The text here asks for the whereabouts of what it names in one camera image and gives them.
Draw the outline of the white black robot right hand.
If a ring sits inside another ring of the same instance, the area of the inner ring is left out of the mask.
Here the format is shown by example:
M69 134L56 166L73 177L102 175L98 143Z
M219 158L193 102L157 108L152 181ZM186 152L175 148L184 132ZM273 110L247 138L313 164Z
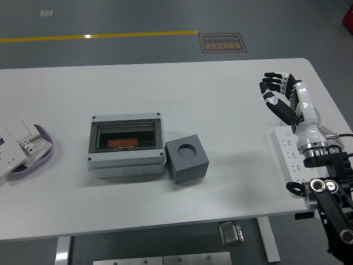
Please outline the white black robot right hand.
M306 158L326 155L328 143L307 85L290 73L267 72L259 86L266 106L297 135L298 152Z

